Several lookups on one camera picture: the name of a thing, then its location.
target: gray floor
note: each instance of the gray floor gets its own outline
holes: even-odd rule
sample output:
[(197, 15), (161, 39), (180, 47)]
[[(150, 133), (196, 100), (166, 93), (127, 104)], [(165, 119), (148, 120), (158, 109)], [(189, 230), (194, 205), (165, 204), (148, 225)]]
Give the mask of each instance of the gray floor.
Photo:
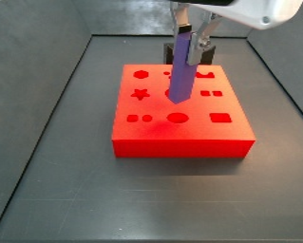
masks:
[(245, 40), (214, 39), (258, 141), (242, 159), (117, 159), (125, 64), (161, 37), (97, 37), (0, 223), (0, 240), (303, 239), (303, 118)]

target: circular hole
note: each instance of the circular hole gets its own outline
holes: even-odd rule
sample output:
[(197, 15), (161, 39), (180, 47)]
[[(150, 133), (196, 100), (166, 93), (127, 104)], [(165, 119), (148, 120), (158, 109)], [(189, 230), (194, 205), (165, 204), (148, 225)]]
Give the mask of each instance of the circular hole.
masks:
[(169, 114), (166, 118), (173, 123), (185, 123), (190, 119), (189, 115), (180, 112)]
[(142, 120), (144, 120), (145, 122), (152, 122), (152, 121), (153, 121), (153, 117), (152, 117), (150, 115), (145, 115), (145, 116), (142, 117)]
[(138, 78), (138, 79), (146, 79), (149, 77), (149, 72), (145, 71), (145, 70), (141, 70), (141, 71), (137, 71), (134, 76)]
[(264, 17), (264, 23), (265, 23), (265, 24), (269, 24), (269, 23), (270, 23), (270, 19), (269, 19), (268, 16)]

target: purple rectangular block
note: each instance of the purple rectangular block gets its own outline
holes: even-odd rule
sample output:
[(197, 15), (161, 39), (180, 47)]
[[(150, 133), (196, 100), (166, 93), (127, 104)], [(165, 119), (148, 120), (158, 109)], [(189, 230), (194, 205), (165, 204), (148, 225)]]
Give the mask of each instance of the purple rectangular block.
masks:
[(188, 64), (192, 33), (178, 34), (174, 49), (174, 62), (169, 87), (169, 98), (174, 103), (181, 103), (190, 98), (197, 67)]

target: gray wall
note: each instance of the gray wall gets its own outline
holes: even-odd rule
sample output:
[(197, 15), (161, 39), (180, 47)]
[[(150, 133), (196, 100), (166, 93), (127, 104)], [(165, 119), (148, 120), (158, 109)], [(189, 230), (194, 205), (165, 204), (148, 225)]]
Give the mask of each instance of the gray wall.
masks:
[(71, 0), (0, 1), (0, 215), (89, 40)]
[[(173, 35), (168, 0), (74, 0), (97, 35)], [(202, 21), (202, 10), (190, 8), (190, 22)], [(214, 36), (246, 37), (249, 27), (224, 20)]]
[(303, 112), (303, 5), (281, 27), (253, 30), (249, 42)]

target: red block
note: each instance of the red block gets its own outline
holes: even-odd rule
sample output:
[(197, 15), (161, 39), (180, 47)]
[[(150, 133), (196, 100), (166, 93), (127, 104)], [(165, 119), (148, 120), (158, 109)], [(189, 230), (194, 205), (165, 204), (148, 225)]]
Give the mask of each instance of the red block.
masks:
[(244, 158), (256, 136), (222, 67), (198, 67), (192, 98), (178, 104), (168, 98), (170, 70), (172, 65), (125, 66), (114, 119), (115, 155)]

